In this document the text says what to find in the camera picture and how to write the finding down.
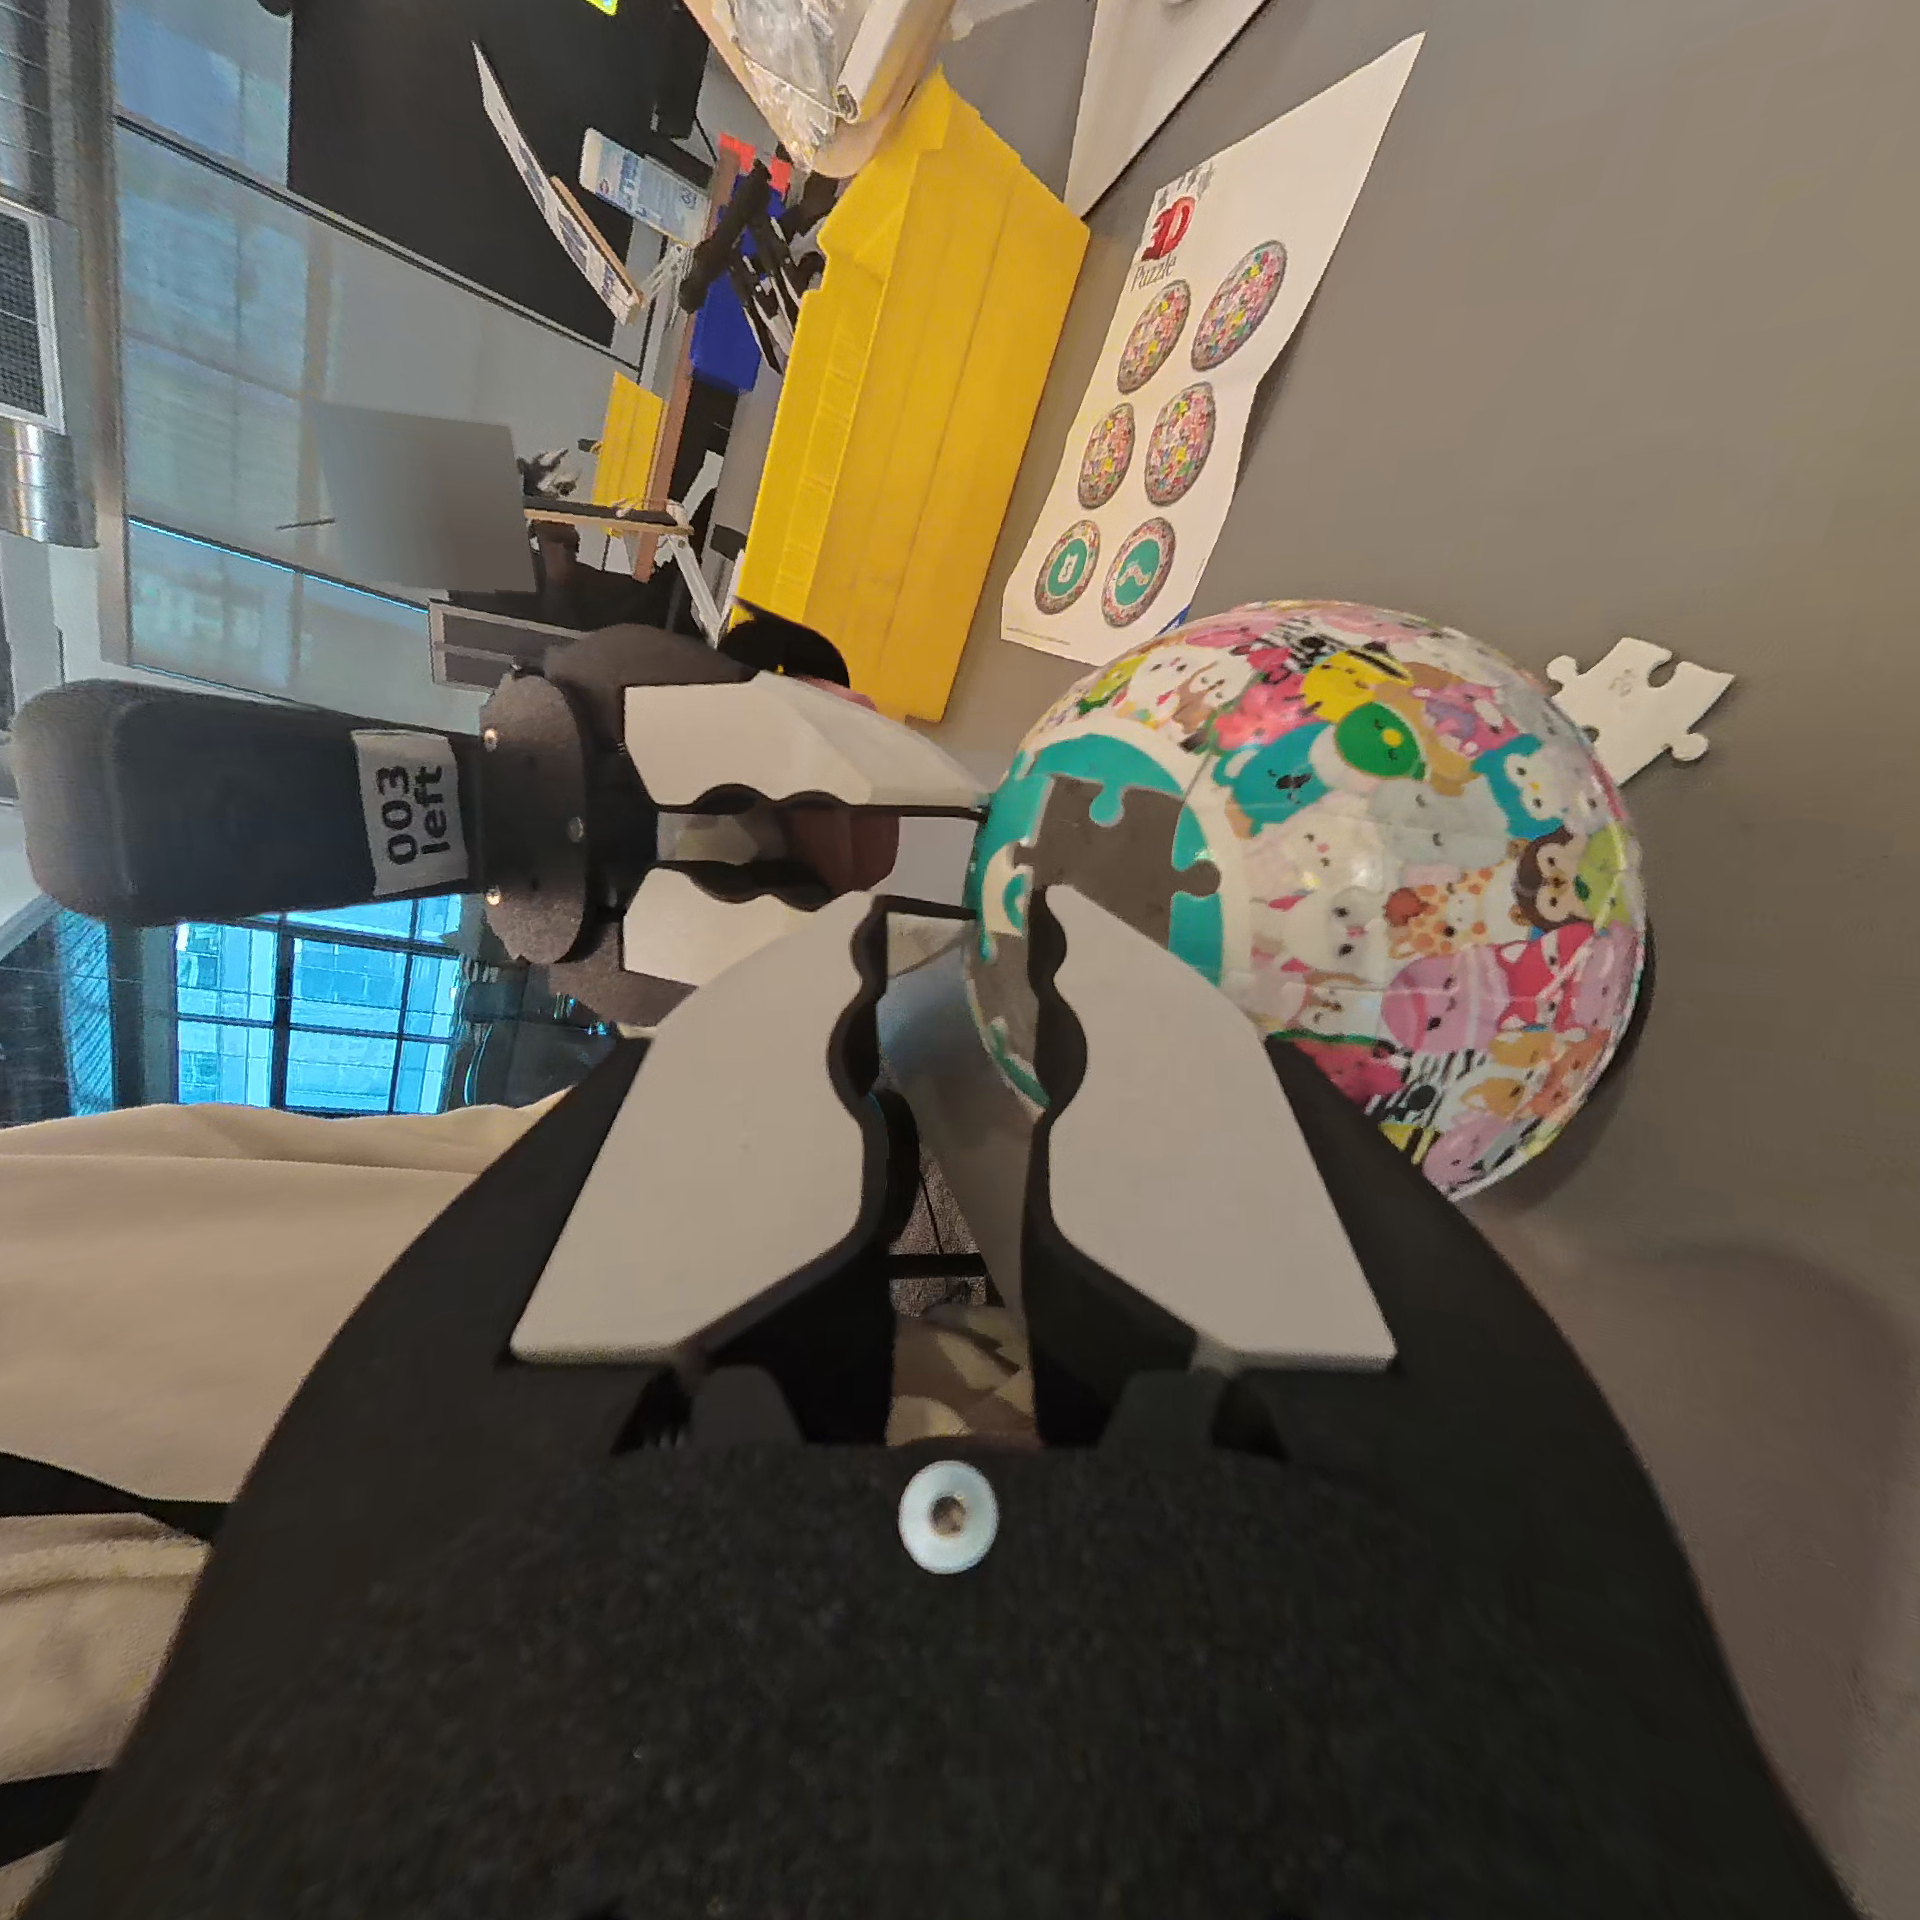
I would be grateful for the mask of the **black tabletop device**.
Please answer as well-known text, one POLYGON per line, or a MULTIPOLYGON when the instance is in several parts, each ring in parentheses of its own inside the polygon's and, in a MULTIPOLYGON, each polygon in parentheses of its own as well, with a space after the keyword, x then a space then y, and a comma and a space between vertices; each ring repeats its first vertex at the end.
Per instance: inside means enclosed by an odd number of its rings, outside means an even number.
POLYGON ((839 183, 797 167, 783 146, 772 158, 753 154, 717 215, 716 226, 689 254, 678 277, 678 311, 694 322, 706 293, 717 279, 763 277, 783 370, 795 342, 803 297, 825 277, 821 226, 839 201, 839 183))

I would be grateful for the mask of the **silver ventilation duct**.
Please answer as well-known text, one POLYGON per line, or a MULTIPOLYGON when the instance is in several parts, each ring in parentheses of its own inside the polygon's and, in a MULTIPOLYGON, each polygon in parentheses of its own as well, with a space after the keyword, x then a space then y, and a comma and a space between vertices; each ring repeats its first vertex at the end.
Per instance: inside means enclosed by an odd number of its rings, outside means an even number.
POLYGON ((3 533, 36 543, 97 546, 83 444, 51 425, 3 415, 3 533))

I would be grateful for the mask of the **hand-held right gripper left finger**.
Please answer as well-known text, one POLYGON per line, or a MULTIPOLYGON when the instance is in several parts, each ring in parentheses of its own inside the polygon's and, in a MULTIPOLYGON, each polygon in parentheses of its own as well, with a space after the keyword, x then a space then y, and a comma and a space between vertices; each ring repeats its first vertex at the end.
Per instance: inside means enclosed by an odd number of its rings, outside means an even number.
POLYGON ((887 944, 882 901, 837 898, 658 1025, 513 1333, 516 1360, 711 1358, 879 1255, 887 944))

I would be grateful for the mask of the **white puzzle piece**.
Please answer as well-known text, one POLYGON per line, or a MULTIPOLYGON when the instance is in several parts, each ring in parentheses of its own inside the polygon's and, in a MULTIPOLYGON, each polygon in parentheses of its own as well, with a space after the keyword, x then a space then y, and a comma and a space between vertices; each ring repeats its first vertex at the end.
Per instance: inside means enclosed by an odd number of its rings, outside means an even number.
POLYGON ((1620 638, 1591 665, 1559 655, 1546 666, 1554 701, 1591 740, 1591 750, 1617 785, 1626 785, 1655 761, 1695 764, 1713 742, 1701 722, 1738 684, 1693 660, 1639 638, 1620 638))

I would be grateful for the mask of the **small yellow bin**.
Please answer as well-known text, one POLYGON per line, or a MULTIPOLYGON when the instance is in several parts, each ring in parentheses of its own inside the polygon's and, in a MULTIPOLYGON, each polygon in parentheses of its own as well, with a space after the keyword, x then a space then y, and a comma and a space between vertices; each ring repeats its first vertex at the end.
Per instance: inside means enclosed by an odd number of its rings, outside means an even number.
POLYGON ((658 492, 657 455, 665 430, 665 400, 637 380, 612 373, 607 408, 593 453, 590 502, 615 517, 651 514, 675 524, 675 511, 658 492))

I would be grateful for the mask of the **plain white paper sheet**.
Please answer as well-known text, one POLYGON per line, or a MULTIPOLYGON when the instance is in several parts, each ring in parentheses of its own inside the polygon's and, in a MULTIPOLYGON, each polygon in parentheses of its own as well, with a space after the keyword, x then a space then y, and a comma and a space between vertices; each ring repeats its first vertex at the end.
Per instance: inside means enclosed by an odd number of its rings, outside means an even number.
POLYGON ((1086 216, 1263 1, 1095 1, 1063 201, 1086 216))

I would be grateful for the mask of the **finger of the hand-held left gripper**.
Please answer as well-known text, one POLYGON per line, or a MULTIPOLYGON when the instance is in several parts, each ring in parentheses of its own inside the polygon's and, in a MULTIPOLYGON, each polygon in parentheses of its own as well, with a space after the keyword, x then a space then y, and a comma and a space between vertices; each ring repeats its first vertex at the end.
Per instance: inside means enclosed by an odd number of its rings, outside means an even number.
POLYGON ((990 800, 927 735, 841 687, 780 674, 631 686, 621 734, 646 796, 671 812, 717 812, 726 796, 905 813, 977 813, 990 800))
POLYGON ((651 868, 623 908, 620 961, 699 989, 797 922, 803 905, 748 868, 651 868))

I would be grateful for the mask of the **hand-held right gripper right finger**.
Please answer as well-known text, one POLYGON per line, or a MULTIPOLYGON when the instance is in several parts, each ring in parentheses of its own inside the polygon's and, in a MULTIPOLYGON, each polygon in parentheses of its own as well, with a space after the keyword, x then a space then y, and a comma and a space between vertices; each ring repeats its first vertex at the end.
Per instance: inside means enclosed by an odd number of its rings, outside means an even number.
POLYGON ((1086 1055, 1044 1112, 1066 1250, 1201 1365, 1386 1368, 1395 1336, 1245 1013, 1069 885, 1037 922, 1063 941, 1047 1013, 1086 1055))

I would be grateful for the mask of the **clear plastic bag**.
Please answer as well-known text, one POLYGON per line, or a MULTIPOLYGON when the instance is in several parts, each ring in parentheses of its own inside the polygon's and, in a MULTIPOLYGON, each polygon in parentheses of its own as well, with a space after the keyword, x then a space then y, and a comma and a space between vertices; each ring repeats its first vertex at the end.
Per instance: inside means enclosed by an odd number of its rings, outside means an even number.
POLYGON ((956 1, 686 1, 780 146, 846 180, 939 61, 956 1))

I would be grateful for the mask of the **colourful puzzle ball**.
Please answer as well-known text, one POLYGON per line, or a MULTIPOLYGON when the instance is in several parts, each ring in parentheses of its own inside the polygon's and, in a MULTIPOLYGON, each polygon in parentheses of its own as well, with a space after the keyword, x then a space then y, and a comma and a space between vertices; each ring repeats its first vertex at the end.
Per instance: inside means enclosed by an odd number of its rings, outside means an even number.
POLYGON ((1527 669, 1413 613, 1263 601, 1138 640, 1044 709, 967 868, 967 1005, 1033 1064, 1029 905, 1066 882, 1222 989, 1453 1200, 1539 1158, 1649 967, 1642 846, 1527 669))

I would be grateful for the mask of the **printed instruction sheet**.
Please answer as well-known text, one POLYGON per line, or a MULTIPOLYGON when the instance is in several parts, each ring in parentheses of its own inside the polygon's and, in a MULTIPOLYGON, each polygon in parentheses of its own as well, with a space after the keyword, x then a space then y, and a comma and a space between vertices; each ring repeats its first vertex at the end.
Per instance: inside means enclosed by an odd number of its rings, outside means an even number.
POLYGON ((1410 34, 1151 198, 999 636, 1105 665, 1189 610, 1263 374, 1346 231, 1423 45, 1410 34))

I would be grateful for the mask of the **blue bin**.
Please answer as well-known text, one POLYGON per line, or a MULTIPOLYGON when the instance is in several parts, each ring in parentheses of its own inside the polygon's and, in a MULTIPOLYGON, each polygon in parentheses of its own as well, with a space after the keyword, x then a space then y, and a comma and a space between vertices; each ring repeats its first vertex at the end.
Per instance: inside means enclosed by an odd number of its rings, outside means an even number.
POLYGON ((771 295, 762 290, 762 281, 755 272, 745 279, 717 279, 693 322, 694 380, 733 398, 753 393, 763 368, 783 370, 774 308, 767 305, 771 295))

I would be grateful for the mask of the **large yellow storage bin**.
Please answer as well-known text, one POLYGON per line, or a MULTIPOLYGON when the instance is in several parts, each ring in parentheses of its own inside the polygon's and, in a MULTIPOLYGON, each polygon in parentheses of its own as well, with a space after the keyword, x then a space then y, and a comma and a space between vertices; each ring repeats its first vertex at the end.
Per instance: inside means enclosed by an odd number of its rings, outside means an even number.
POLYGON ((934 70, 821 226, 735 601, 939 722, 1089 229, 934 70))

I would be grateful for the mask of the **camouflage trousers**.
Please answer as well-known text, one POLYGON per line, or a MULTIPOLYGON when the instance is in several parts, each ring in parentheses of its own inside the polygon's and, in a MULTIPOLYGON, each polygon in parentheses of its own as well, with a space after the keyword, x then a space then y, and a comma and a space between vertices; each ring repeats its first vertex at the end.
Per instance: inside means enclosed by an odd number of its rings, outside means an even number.
POLYGON ((941 1303, 895 1318, 884 1444, 964 1437, 1035 1448, 1035 1378, 1021 1316, 1003 1304, 941 1303))

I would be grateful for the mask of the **person's left hand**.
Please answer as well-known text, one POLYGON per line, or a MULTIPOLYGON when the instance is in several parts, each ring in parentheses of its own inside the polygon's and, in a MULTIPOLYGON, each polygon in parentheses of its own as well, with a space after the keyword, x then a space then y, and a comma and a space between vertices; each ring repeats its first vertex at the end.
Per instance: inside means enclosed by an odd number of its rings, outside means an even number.
POLYGON ((839 895, 879 893, 901 853, 901 816, 889 806, 797 797, 774 805, 782 856, 780 898, 815 908, 839 895))

